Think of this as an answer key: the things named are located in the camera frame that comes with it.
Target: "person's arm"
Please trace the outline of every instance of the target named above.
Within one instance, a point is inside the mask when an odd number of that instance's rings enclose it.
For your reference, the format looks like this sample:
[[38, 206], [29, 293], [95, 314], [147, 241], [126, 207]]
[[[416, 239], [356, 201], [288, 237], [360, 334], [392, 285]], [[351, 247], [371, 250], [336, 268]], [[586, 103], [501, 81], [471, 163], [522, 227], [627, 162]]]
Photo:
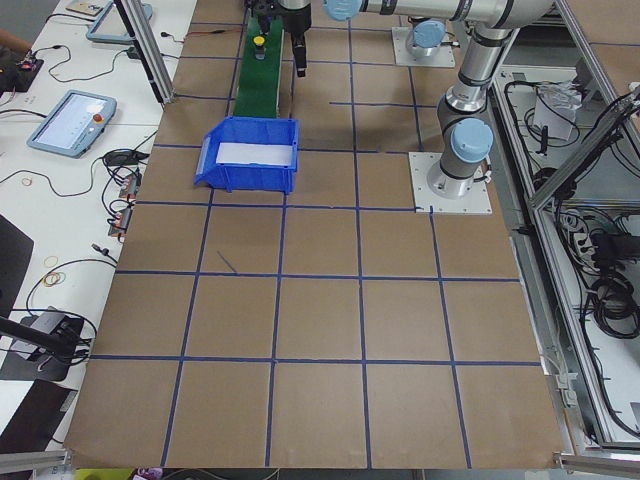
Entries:
[[16, 37], [2, 28], [0, 28], [0, 45], [5, 46], [16, 53], [27, 53], [31, 50], [30, 42], [27, 42], [20, 37]]

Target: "green strip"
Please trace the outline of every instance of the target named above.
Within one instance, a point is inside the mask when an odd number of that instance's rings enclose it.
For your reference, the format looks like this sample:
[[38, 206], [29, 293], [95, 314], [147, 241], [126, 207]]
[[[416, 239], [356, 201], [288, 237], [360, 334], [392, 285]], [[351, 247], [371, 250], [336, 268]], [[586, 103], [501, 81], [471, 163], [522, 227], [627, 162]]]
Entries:
[[264, 60], [258, 60], [255, 56], [253, 37], [259, 34], [258, 21], [251, 17], [244, 42], [244, 55], [233, 114], [238, 117], [276, 118], [282, 58], [282, 20], [274, 20], [271, 23], [271, 32], [267, 35], [265, 43]]

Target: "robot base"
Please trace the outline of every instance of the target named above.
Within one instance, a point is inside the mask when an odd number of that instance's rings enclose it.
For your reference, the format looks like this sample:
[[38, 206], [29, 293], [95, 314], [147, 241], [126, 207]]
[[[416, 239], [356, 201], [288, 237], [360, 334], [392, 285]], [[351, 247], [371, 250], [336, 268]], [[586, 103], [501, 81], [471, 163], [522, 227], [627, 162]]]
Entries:
[[407, 67], [439, 67], [454, 68], [456, 60], [453, 57], [451, 47], [440, 47], [435, 55], [430, 57], [415, 58], [407, 51], [406, 41], [409, 35], [409, 27], [393, 27], [391, 36], [393, 37], [393, 50], [396, 54], [396, 65]]
[[[458, 215], [491, 215], [491, 202], [484, 182], [474, 183], [467, 195], [458, 200], [448, 200], [434, 193], [427, 183], [431, 166], [440, 161], [440, 153], [409, 153], [413, 200], [418, 213], [445, 213]], [[481, 176], [478, 168], [476, 176]]]

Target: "blue circular cap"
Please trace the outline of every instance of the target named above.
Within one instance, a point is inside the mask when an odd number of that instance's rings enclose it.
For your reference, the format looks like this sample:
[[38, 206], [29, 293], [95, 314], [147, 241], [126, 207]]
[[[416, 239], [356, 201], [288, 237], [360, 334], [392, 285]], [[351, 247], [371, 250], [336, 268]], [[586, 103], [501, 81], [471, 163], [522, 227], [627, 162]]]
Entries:
[[362, 0], [324, 0], [324, 11], [338, 22], [352, 19], [360, 12]]
[[438, 20], [426, 20], [413, 29], [413, 41], [419, 47], [434, 48], [442, 43], [446, 33], [444, 23]]
[[482, 120], [466, 118], [451, 133], [453, 152], [466, 163], [478, 163], [489, 155], [493, 146], [493, 132]]

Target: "yellow object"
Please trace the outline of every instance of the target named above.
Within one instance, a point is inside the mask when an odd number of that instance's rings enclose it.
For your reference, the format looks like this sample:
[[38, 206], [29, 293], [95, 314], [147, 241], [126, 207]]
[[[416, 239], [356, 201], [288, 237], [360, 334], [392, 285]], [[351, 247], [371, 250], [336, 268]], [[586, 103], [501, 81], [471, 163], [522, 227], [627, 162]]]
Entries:
[[75, 480], [127, 480], [133, 471], [133, 468], [81, 468], [76, 470]]

